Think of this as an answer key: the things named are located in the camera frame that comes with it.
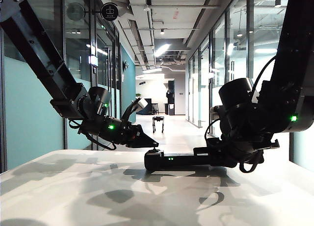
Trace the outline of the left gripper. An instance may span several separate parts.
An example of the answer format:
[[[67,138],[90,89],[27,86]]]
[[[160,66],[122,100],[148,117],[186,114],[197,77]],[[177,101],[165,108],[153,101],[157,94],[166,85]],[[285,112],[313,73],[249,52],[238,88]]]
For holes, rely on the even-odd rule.
[[[127,125],[123,130],[121,145],[128,148],[156,148],[159,143],[144,133],[141,125]]]

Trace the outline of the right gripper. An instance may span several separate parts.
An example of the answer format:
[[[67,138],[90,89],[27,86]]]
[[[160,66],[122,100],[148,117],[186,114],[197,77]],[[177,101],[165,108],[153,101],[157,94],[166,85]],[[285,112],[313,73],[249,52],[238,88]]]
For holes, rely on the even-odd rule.
[[[263,150],[279,148],[279,142],[271,142],[273,135],[254,135],[248,137],[238,137],[234,139],[224,139],[218,137],[208,137],[205,139],[207,147],[193,149],[193,164],[211,166],[229,166],[226,156],[221,151],[213,151],[210,148],[221,148],[233,160],[244,168],[244,164],[252,164],[256,168],[258,164],[264,162]]]

